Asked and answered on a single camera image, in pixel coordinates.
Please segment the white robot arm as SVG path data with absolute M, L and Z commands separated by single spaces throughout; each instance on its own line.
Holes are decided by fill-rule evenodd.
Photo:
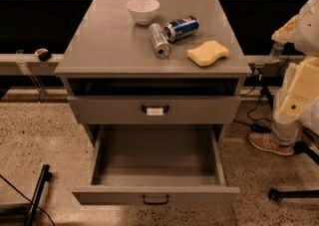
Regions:
M 292 43 L 296 51 L 319 56 L 319 0 L 308 0 L 299 13 L 275 31 L 271 39 L 282 44 Z

